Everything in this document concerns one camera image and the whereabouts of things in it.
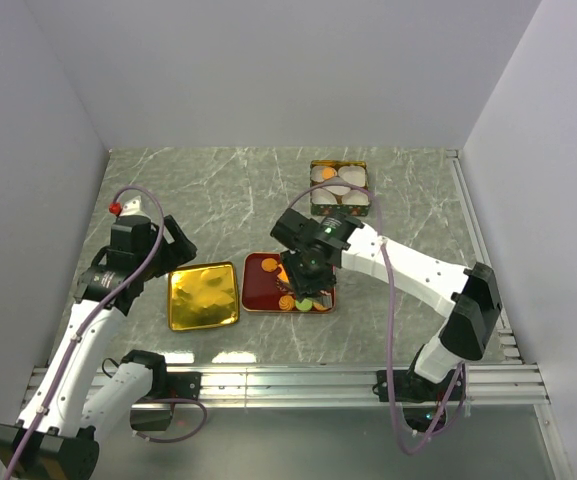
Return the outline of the orange flower cookie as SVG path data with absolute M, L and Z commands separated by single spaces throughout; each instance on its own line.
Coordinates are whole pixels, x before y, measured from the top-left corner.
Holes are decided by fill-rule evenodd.
M 277 274 L 277 278 L 283 283 L 289 282 L 288 275 L 287 275 L 287 273 L 283 267 L 279 268 L 279 273 Z

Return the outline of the brown round cookie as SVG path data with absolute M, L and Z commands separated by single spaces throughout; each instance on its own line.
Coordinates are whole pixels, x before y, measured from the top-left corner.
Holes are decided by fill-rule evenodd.
M 261 268 L 265 272 L 272 273 L 278 269 L 278 262 L 272 257 L 265 258 L 261 262 Z

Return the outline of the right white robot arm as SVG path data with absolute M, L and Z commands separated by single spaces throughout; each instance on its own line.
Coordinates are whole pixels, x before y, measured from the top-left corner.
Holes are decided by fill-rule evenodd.
M 430 399 L 461 362 L 479 361 L 502 312 L 494 270 L 443 262 L 397 243 L 356 217 L 334 213 L 321 221 L 289 208 L 271 236 L 283 247 L 288 285 L 300 300 L 336 284 L 339 269 L 381 280 L 430 306 L 444 319 L 416 355 L 408 375 L 411 393 Z

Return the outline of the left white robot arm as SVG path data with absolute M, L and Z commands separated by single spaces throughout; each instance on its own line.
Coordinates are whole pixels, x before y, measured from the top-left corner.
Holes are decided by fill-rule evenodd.
M 13 424 L 0 424 L 5 478 L 88 479 L 105 434 L 145 400 L 171 394 L 164 356 L 133 350 L 89 392 L 109 341 L 146 282 L 193 260 L 196 246 L 171 215 L 157 220 L 142 196 L 113 201 L 110 242 L 80 276 L 68 326 L 41 384 Z

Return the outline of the orange swirl cookie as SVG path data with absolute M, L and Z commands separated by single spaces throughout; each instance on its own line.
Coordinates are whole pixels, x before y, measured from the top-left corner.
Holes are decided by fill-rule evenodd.
M 283 295 L 278 300 L 278 306 L 282 311 L 291 311 L 295 308 L 295 299 L 291 295 Z

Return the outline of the red rectangular tray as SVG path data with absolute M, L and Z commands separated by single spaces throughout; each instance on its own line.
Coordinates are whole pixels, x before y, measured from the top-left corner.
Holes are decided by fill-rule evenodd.
M 278 262 L 278 269 L 272 273 L 262 270 L 261 262 L 263 259 L 272 257 Z M 255 313 L 306 313 L 323 315 L 331 313 L 336 307 L 335 289 L 327 295 L 332 297 L 332 308 L 328 311 L 317 311 L 312 308 L 308 312 L 301 312 L 296 307 L 291 311 L 282 311 L 278 306 L 278 300 L 283 295 L 291 295 L 295 302 L 298 300 L 292 292 L 282 292 L 276 286 L 277 274 L 279 268 L 283 267 L 280 261 L 279 253 L 271 252 L 253 252 L 250 253 L 244 262 L 243 284 L 241 291 L 242 307 Z

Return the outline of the lower green round cookie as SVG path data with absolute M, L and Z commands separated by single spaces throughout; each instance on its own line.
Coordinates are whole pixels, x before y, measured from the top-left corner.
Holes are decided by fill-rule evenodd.
M 313 302 L 310 299 L 297 300 L 295 307 L 301 312 L 308 312 L 313 308 Z

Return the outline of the gold tin lid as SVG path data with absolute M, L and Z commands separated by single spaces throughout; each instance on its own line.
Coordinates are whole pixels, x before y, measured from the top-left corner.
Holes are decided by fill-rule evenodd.
M 213 329 L 239 321 L 239 288 L 231 262 L 182 267 L 168 275 L 167 284 L 171 331 Z

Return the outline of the white paper cup liner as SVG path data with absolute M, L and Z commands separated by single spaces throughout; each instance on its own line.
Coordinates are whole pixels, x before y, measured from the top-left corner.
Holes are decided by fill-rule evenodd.
M 367 184 L 367 172 L 363 166 L 348 165 L 338 169 L 338 176 L 346 183 L 365 188 Z
M 334 167 L 330 167 L 330 166 L 314 166 L 312 171 L 311 171 L 311 180 L 315 183 L 315 184 L 320 184 L 320 183 L 324 183 L 327 182 L 329 180 L 333 180 L 336 179 L 338 177 L 338 172 L 337 172 L 337 176 L 328 180 L 323 180 L 322 176 L 321 176 L 321 171 L 326 169 L 326 168 L 334 168 Z
M 313 205 L 337 205 L 337 197 L 326 189 L 315 190 L 311 193 Z
M 323 189 L 330 192 L 331 194 L 339 197 L 343 197 L 348 192 L 351 191 L 351 188 L 345 185 L 332 185 L 332 184 L 325 184 Z
M 366 206 L 370 204 L 370 200 L 363 192 L 351 190 L 342 197 L 342 204 L 349 206 Z

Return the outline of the green cookie tin box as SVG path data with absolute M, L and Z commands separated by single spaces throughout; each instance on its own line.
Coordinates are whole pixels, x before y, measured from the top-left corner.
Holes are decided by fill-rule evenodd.
M 310 164 L 310 184 L 322 188 L 310 193 L 310 212 L 327 216 L 340 212 L 355 217 L 366 217 L 371 200 L 369 176 L 365 162 L 314 160 Z

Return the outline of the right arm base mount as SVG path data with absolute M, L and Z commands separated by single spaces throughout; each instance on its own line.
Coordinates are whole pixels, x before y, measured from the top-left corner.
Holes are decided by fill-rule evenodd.
M 394 369 L 392 372 L 392 384 L 395 399 L 398 403 L 429 403 L 439 402 L 449 390 L 449 385 L 455 370 L 451 370 L 448 376 L 440 383 L 435 384 L 421 377 L 416 377 L 407 370 Z M 389 401 L 389 385 L 387 371 L 385 369 L 376 372 L 376 383 L 372 386 L 372 392 L 380 402 Z

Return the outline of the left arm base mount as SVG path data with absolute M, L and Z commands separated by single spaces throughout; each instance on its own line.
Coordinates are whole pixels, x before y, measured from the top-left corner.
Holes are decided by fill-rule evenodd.
M 202 374 L 196 371 L 168 373 L 163 393 L 166 398 L 198 400 Z

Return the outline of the aluminium mounting rail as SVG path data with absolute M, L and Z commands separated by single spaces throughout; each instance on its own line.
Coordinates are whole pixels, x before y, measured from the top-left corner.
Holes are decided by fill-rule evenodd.
M 260 364 L 172 365 L 174 377 L 200 376 L 198 399 L 214 408 L 315 408 L 386 406 L 385 380 L 375 365 L 264 366 Z M 455 387 L 468 405 L 547 405 L 550 398 L 535 365 L 470 366 Z

